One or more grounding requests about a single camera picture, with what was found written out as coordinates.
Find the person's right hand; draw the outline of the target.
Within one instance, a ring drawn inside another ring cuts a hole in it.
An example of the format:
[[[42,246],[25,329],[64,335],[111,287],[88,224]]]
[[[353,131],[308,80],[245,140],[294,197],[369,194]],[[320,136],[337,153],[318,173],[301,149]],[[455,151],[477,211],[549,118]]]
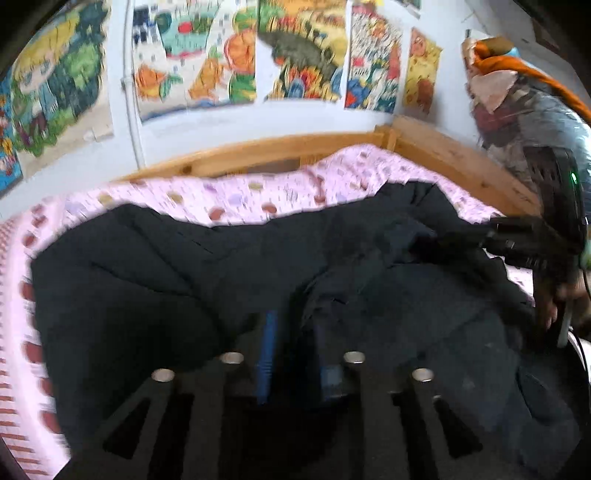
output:
[[[552,281],[540,274],[533,276],[534,300],[538,321],[549,328],[558,319],[558,304],[571,302],[575,319],[574,328],[590,322],[590,272],[581,271],[576,281],[555,286]]]

